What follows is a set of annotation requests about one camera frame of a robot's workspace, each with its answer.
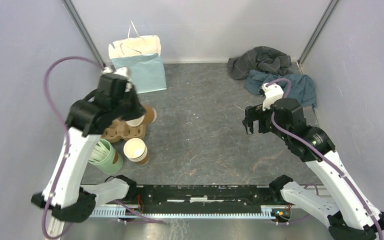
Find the brown paper coffee cup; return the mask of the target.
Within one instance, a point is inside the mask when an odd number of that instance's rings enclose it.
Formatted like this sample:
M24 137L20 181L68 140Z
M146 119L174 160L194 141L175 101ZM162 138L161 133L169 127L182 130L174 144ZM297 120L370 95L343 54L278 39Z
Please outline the brown paper coffee cup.
M149 105L143 105L145 114L140 118L126 121L125 123L130 127L138 127L140 125L148 125L153 123L157 118L157 112Z

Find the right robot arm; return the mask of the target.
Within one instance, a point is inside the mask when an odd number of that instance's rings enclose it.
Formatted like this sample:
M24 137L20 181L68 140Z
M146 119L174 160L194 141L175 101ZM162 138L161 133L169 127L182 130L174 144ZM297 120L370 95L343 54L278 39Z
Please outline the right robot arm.
M382 240L384 212L362 193L343 165L329 136L319 127L307 124L296 99L281 98L270 105L245 108L243 125L247 134L254 124L262 134L273 133L285 142L321 180L332 197L328 201L282 175L270 183L269 199L296 205L323 223L335 240Z

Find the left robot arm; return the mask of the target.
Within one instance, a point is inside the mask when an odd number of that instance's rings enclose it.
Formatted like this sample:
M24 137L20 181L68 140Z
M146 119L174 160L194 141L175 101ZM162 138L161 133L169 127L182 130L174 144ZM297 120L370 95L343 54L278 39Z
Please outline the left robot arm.
M46 188L31 197L31 203L49 208L51 215L69 223L82 223L101 205L115 200L133 203L137 190L132 180L119 177L92 186L81 186L95 145L115 119L142 117L135 86L128 74L103 73L97 89L76 101L63 126L68 130L52 177Z

